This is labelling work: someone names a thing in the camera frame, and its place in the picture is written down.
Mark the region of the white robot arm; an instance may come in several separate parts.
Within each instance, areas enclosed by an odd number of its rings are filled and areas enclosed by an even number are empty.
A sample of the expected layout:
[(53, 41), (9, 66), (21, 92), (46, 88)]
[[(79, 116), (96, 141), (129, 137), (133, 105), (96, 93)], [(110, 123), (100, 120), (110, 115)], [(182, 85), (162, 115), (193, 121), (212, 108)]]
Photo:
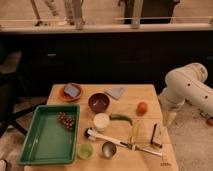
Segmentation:
[(186, 100), (213, 117), (213, 88), (204, 84), (207, 77), (208, 71), (201, 63), (190, 63), (166, 74), (166, 87), (158, 96), (164, 126), (172, 123)]

